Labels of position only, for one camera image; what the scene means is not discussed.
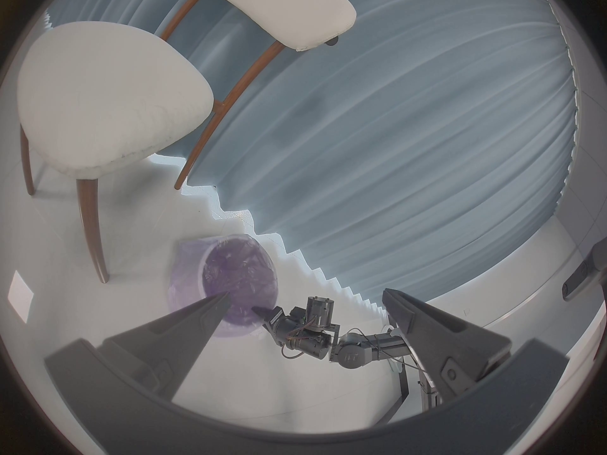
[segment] purple plastic bag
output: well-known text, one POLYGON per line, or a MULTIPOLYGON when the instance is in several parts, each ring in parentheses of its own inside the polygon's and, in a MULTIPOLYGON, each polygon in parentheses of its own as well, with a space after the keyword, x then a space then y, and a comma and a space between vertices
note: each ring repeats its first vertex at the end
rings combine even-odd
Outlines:
POLYGON ((266 250, 248 234, 179 243, 168 293, 171 312, 224 292, 230 292, 231 306, 215 336, 239 337, 260 327, 251 307, 272 309, 278 297, 266 250))

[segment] tiled floor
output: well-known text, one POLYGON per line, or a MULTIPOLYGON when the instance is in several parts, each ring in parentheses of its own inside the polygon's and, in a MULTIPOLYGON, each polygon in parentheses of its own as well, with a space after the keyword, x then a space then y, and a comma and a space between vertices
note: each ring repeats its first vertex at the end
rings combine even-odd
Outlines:
MULTIPOLYGON (((26 193, 16 141, 15 78, 11 69, 0 91, 0 148, 6 154, 0 176, 0 334, 30 390, 44 397, 52 389, 44 356, 79 337, 99 345, 169 313, 166 295, 178 241, 250 232, 251 220, 222 213, 212 189, 210 196, 200 189, 184 191, 194 195, 175 191, 178 166, 154 158, 107 175, 99 181, 99 214, 110 281, 101 284, 84 239, 75 181, 32 151, 36 194, 26 193), (26 324, 7 301, 15 271, 34 293, 26 324)), ((277 269, 278 305, 290 310, 305 306, 309 295, 329 296, 342 332, 354 326, 382 329, 381 311, 310 271, 301 256, 286 255, 277 235, 258 240, 277 269)), ((240 338, 213 338, 174 402, 241 425, 310 433, 368 427, 399 396, 398 375, 387 361, 347 370, 327 359, 286 360, 260 329, 240 338), (317 395, 321 387, 325 398, 317 395)), ((57 404, 39 402, 47 410, 57 404)))

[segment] curtain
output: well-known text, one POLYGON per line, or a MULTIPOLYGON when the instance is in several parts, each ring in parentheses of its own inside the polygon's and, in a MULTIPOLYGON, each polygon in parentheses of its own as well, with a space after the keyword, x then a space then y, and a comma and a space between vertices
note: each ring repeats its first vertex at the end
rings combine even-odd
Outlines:
MULTIPOLYGON (((56 0, 49 15, 160 34, 185 1, 56 0)), ((571 60, 546 0, 350 1, 353 28, 283 51, 187 183, 216 186, 224 210, 248 209, 257 234, 363 299, 429 300, 554 213, 576 130, 571 60)), ((201 0, 169 39, 220 100, 272 41, 224 0, 201 0)), ((201 130, 162 154, 187 156, 201 130)))

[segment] white seat cushion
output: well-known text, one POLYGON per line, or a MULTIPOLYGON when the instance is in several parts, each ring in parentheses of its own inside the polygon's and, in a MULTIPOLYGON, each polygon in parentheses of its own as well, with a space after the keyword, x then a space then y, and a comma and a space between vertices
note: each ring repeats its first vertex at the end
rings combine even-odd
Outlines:
POLYGON ((193 131, 211 113, 213 93, 159 37, 110 22, 73 22, 31 46, 17 106, 27 138, 49 165, 95 179, 193 131))
POLYGON ((348 0, 227 0, 278 42, 307 50, 343 34, 354 25, 348 0))

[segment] chair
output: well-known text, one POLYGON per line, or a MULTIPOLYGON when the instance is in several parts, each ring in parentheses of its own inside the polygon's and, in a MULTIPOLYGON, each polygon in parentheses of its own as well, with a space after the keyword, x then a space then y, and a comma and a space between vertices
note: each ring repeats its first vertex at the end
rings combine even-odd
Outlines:
POLYGON ((102 283, 109 280, 97 179, 192 132, 213 93, 198 70, 159 37, 110 22, 72 22, 29 49, 17 80, 21 158, 34 194, 29 146, 76 179, 84 234, 102 283))
MULTIPOLYGON (((169 24, 163 30, 161 39, 167 40, 179 22, 198 0, 187 0, 169 24)), ((176 189, 181 189, 183 182, 202 148, 209 141, 212 133, 232 108, 236 100, 253 82, 255 77, 285 47, 296 51, 313 49, 326 43, 333 46, 338 36, 353 26, 356 11, 348 0, 227 0, 238 7, 262 29, 276 39, 240 78, 226 99, 214 102, 214 116, 202 132, 198 142, 189 154, 177 182, 176 189)))

